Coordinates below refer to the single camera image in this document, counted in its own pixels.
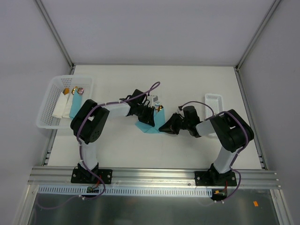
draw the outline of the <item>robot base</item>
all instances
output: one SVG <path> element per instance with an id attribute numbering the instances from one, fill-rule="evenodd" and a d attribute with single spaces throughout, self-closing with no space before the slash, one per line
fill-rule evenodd
<path id="1" fill-rule="evenodd" d="M 208 171 L 195 171 L 196 186 L 226 186 L 226 182 L 228 187 L 237 186 L 233 171 L 218 173 L 213 164 Z"/>
<path id="2" fill-rule="evenodd" d="M 90 174 L 86 169 L 84 169 L 80 164 L 74 168 L 71 177 L 71 183 L 73 184 L 95 184 L 97 183 L 97 178 Z M 106 169 L 99 169 L 98 165 L 92 169 L 92 172 L 97 174 L 105 184 L 112 183 L 113 171 Z"/>

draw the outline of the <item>black mounting plate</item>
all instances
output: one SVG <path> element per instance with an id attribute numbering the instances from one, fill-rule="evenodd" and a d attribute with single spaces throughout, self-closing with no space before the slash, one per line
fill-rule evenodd
<path id="1" fill-rule="evenodd" d="M 221 185 L 216 185 L 213 180 L 202 180 L 201 177 L 203 177 L 203 175 L 207 173 L 207 171 L 195 171 L 195 183 L 196 186 L 221 186 Z M 226 185 L 226 181 L 227 181 L 227 186 L 228 187 L 236 187 L 237 186 L 237 182 L 236 182 L 236 177 L 235 177 L 235 173 L 233 171 L 230 172 L 229 176 L 226 177 L 224 185 Z"/>
<path id="2" fill-rule="evenodd" d="M 96 174 L 103 180 L 105 184 L 112 183 L 113 171 L 107 169 L 98 169 Z M 95 181 L 91 181 L 84 176 L 78 168 L 73 169 L 71 183 L 73 184 L 95 184 Z"/>

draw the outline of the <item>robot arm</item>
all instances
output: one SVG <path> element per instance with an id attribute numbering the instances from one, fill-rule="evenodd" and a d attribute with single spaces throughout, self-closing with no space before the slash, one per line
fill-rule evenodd
<path id="1" fill-rule="evenodd" d="M 129 101 L 127 98 L 122 98 L 120 100 L 126 100 L 126 102 L 120 104 L 116 102 L 116 104 L 101 107 L 91 99 L 88 99 L 83 104 L 71 122 L 71 129 L 73 130 L 74 135 L 77 136 L 77 134 L 80 133 L 79 139 L 82 142 L 82 160 L 80 160 L 77 165 L 78 169 L 73 170 L 72 175 L 73 177 L 76 177 L 76 180 L 83 180 L 84 183 L 93 183 L 96 179 L 90 172 L 87 171 L 87 169 L 91 170 L 95 174 L 98 173 L 97 147 L 94 142 L 100 137 L 107 119 L 119 116 L 136 115 L 140 122 L 154 126 L 153 115 L 155 108 L 152 106 L 153 104 L 150 101 L 149 104 L 146 105 L 145 102 L 147 96 L 146 94 L 141 94 L 143 94 L 143 92 L 135 90 L 134 93 L 127 98 L 134 98 L 139 95 L 140 97 Z M 83 121 L 91 110 L 93 110 L 93 113 L 86 120 L 84 126 L 79 132 Z"/>
<path id="2" fill-rule="evenodd" d="M 194 137 L 216 133 L 222 144 L 220 153 L 198 184 L 224 186 L 232 179 L 231 166 L 237 153 L 254 138 L 251 127 L 233 109 L 206 121 L 200 121 L 193 106 L 183 108 L 183 113 L 184 117 L 174 113 L 159 131 L 177 135 L 181 129 L 186 129 Z"/>

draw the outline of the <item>plastic basket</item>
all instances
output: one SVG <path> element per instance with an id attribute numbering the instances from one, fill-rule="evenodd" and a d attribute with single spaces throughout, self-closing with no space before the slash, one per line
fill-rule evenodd
<path id="1" fill-rule="evenodd" d="M 57 119 L 52 116 L 56 102 L 60 93 L 69 88 L 70 91 L 75 87 L 84 88 L 82 95 L 82 105 L 91 98 L 94 81 L 92 77 L 84 75 L 62 75 L 54 77 L 48 85 L 43 102 L 37 115 L 36 125 L 46 129 L 70 129 L 71 119 Z"/>
<path id="2" fill-rule="evenodd" d="M 205 94 L 205 103 L 209 105 L 214 111 L 215 115 L 224 110 L 223 98 L 217 94 Z M 205 107 L 205 116 L 209 118 L 212 116 L 212 112 L 208 107 Z M 217 137 L 216 133 L 208 135 L 210 137 Z"/>

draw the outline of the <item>white arm segment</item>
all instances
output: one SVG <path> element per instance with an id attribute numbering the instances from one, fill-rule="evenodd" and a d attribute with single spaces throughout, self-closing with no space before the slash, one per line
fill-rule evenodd
<path id="1" fill-rule="evenodd" d="M 206 136 L 215 133 L 215 129 L 212 126 L 210 120 L 206 120 L 196 125 L 196 130 L 200 136 Z"/>
<path id="2" fill-rule="evenodd" d="M 215 133 L 215 129 L 212 126 L 210 120 L 206 120 L 199 123 L 196 126 L 196 130 L 200 136 L 206 136 Z M 236 152 L 230 152 L 226 150 L 223 146 L 219 152 L 217 159 L 214 162 L 214 167 L 219 173 L 225 173 L 230 171 L 230 163 L 232 162 Z"/>
<path id="3" fill-rule="evenodd" d="M 98 164 L 96 150 L 96 142 L 86 144 L 82 141 L 82 158 L 90 170 L 94 169 Z M 85 169 L 82 161 L 79 161 L 79 164 Z"/>
<path id="4" fill-rule="evenodd" d="M 130 110 L 130 106 L 127 103 L 106 105 L 103 106 L 103 108 L 109 110 L 108 119 L 119 116 L 127 116 Z M 84 141 L 82 141 L 82 157 L 86 166 L 90 170 L 94 169 L 95 166 L 97 166 L 98 160 L 96 142 L 85 144 Z"/>
<path id="5" fill-rule="evenodd" d="M 230 152 L 223 146 L 214 162 L 214 167 L 219 173 L 225 173 L 230 171 L 230 163 L 233 161 L 236 152 Z"/>
<path id="6" fill-rule="evenodd" d="M 109 110 L 108 118 L 112 119 L 118 116 L 127 116 L 130 110 L 130 106 L 127 103 L 115 104 L 115 105 L 106 105 L 103 108 Z"/>

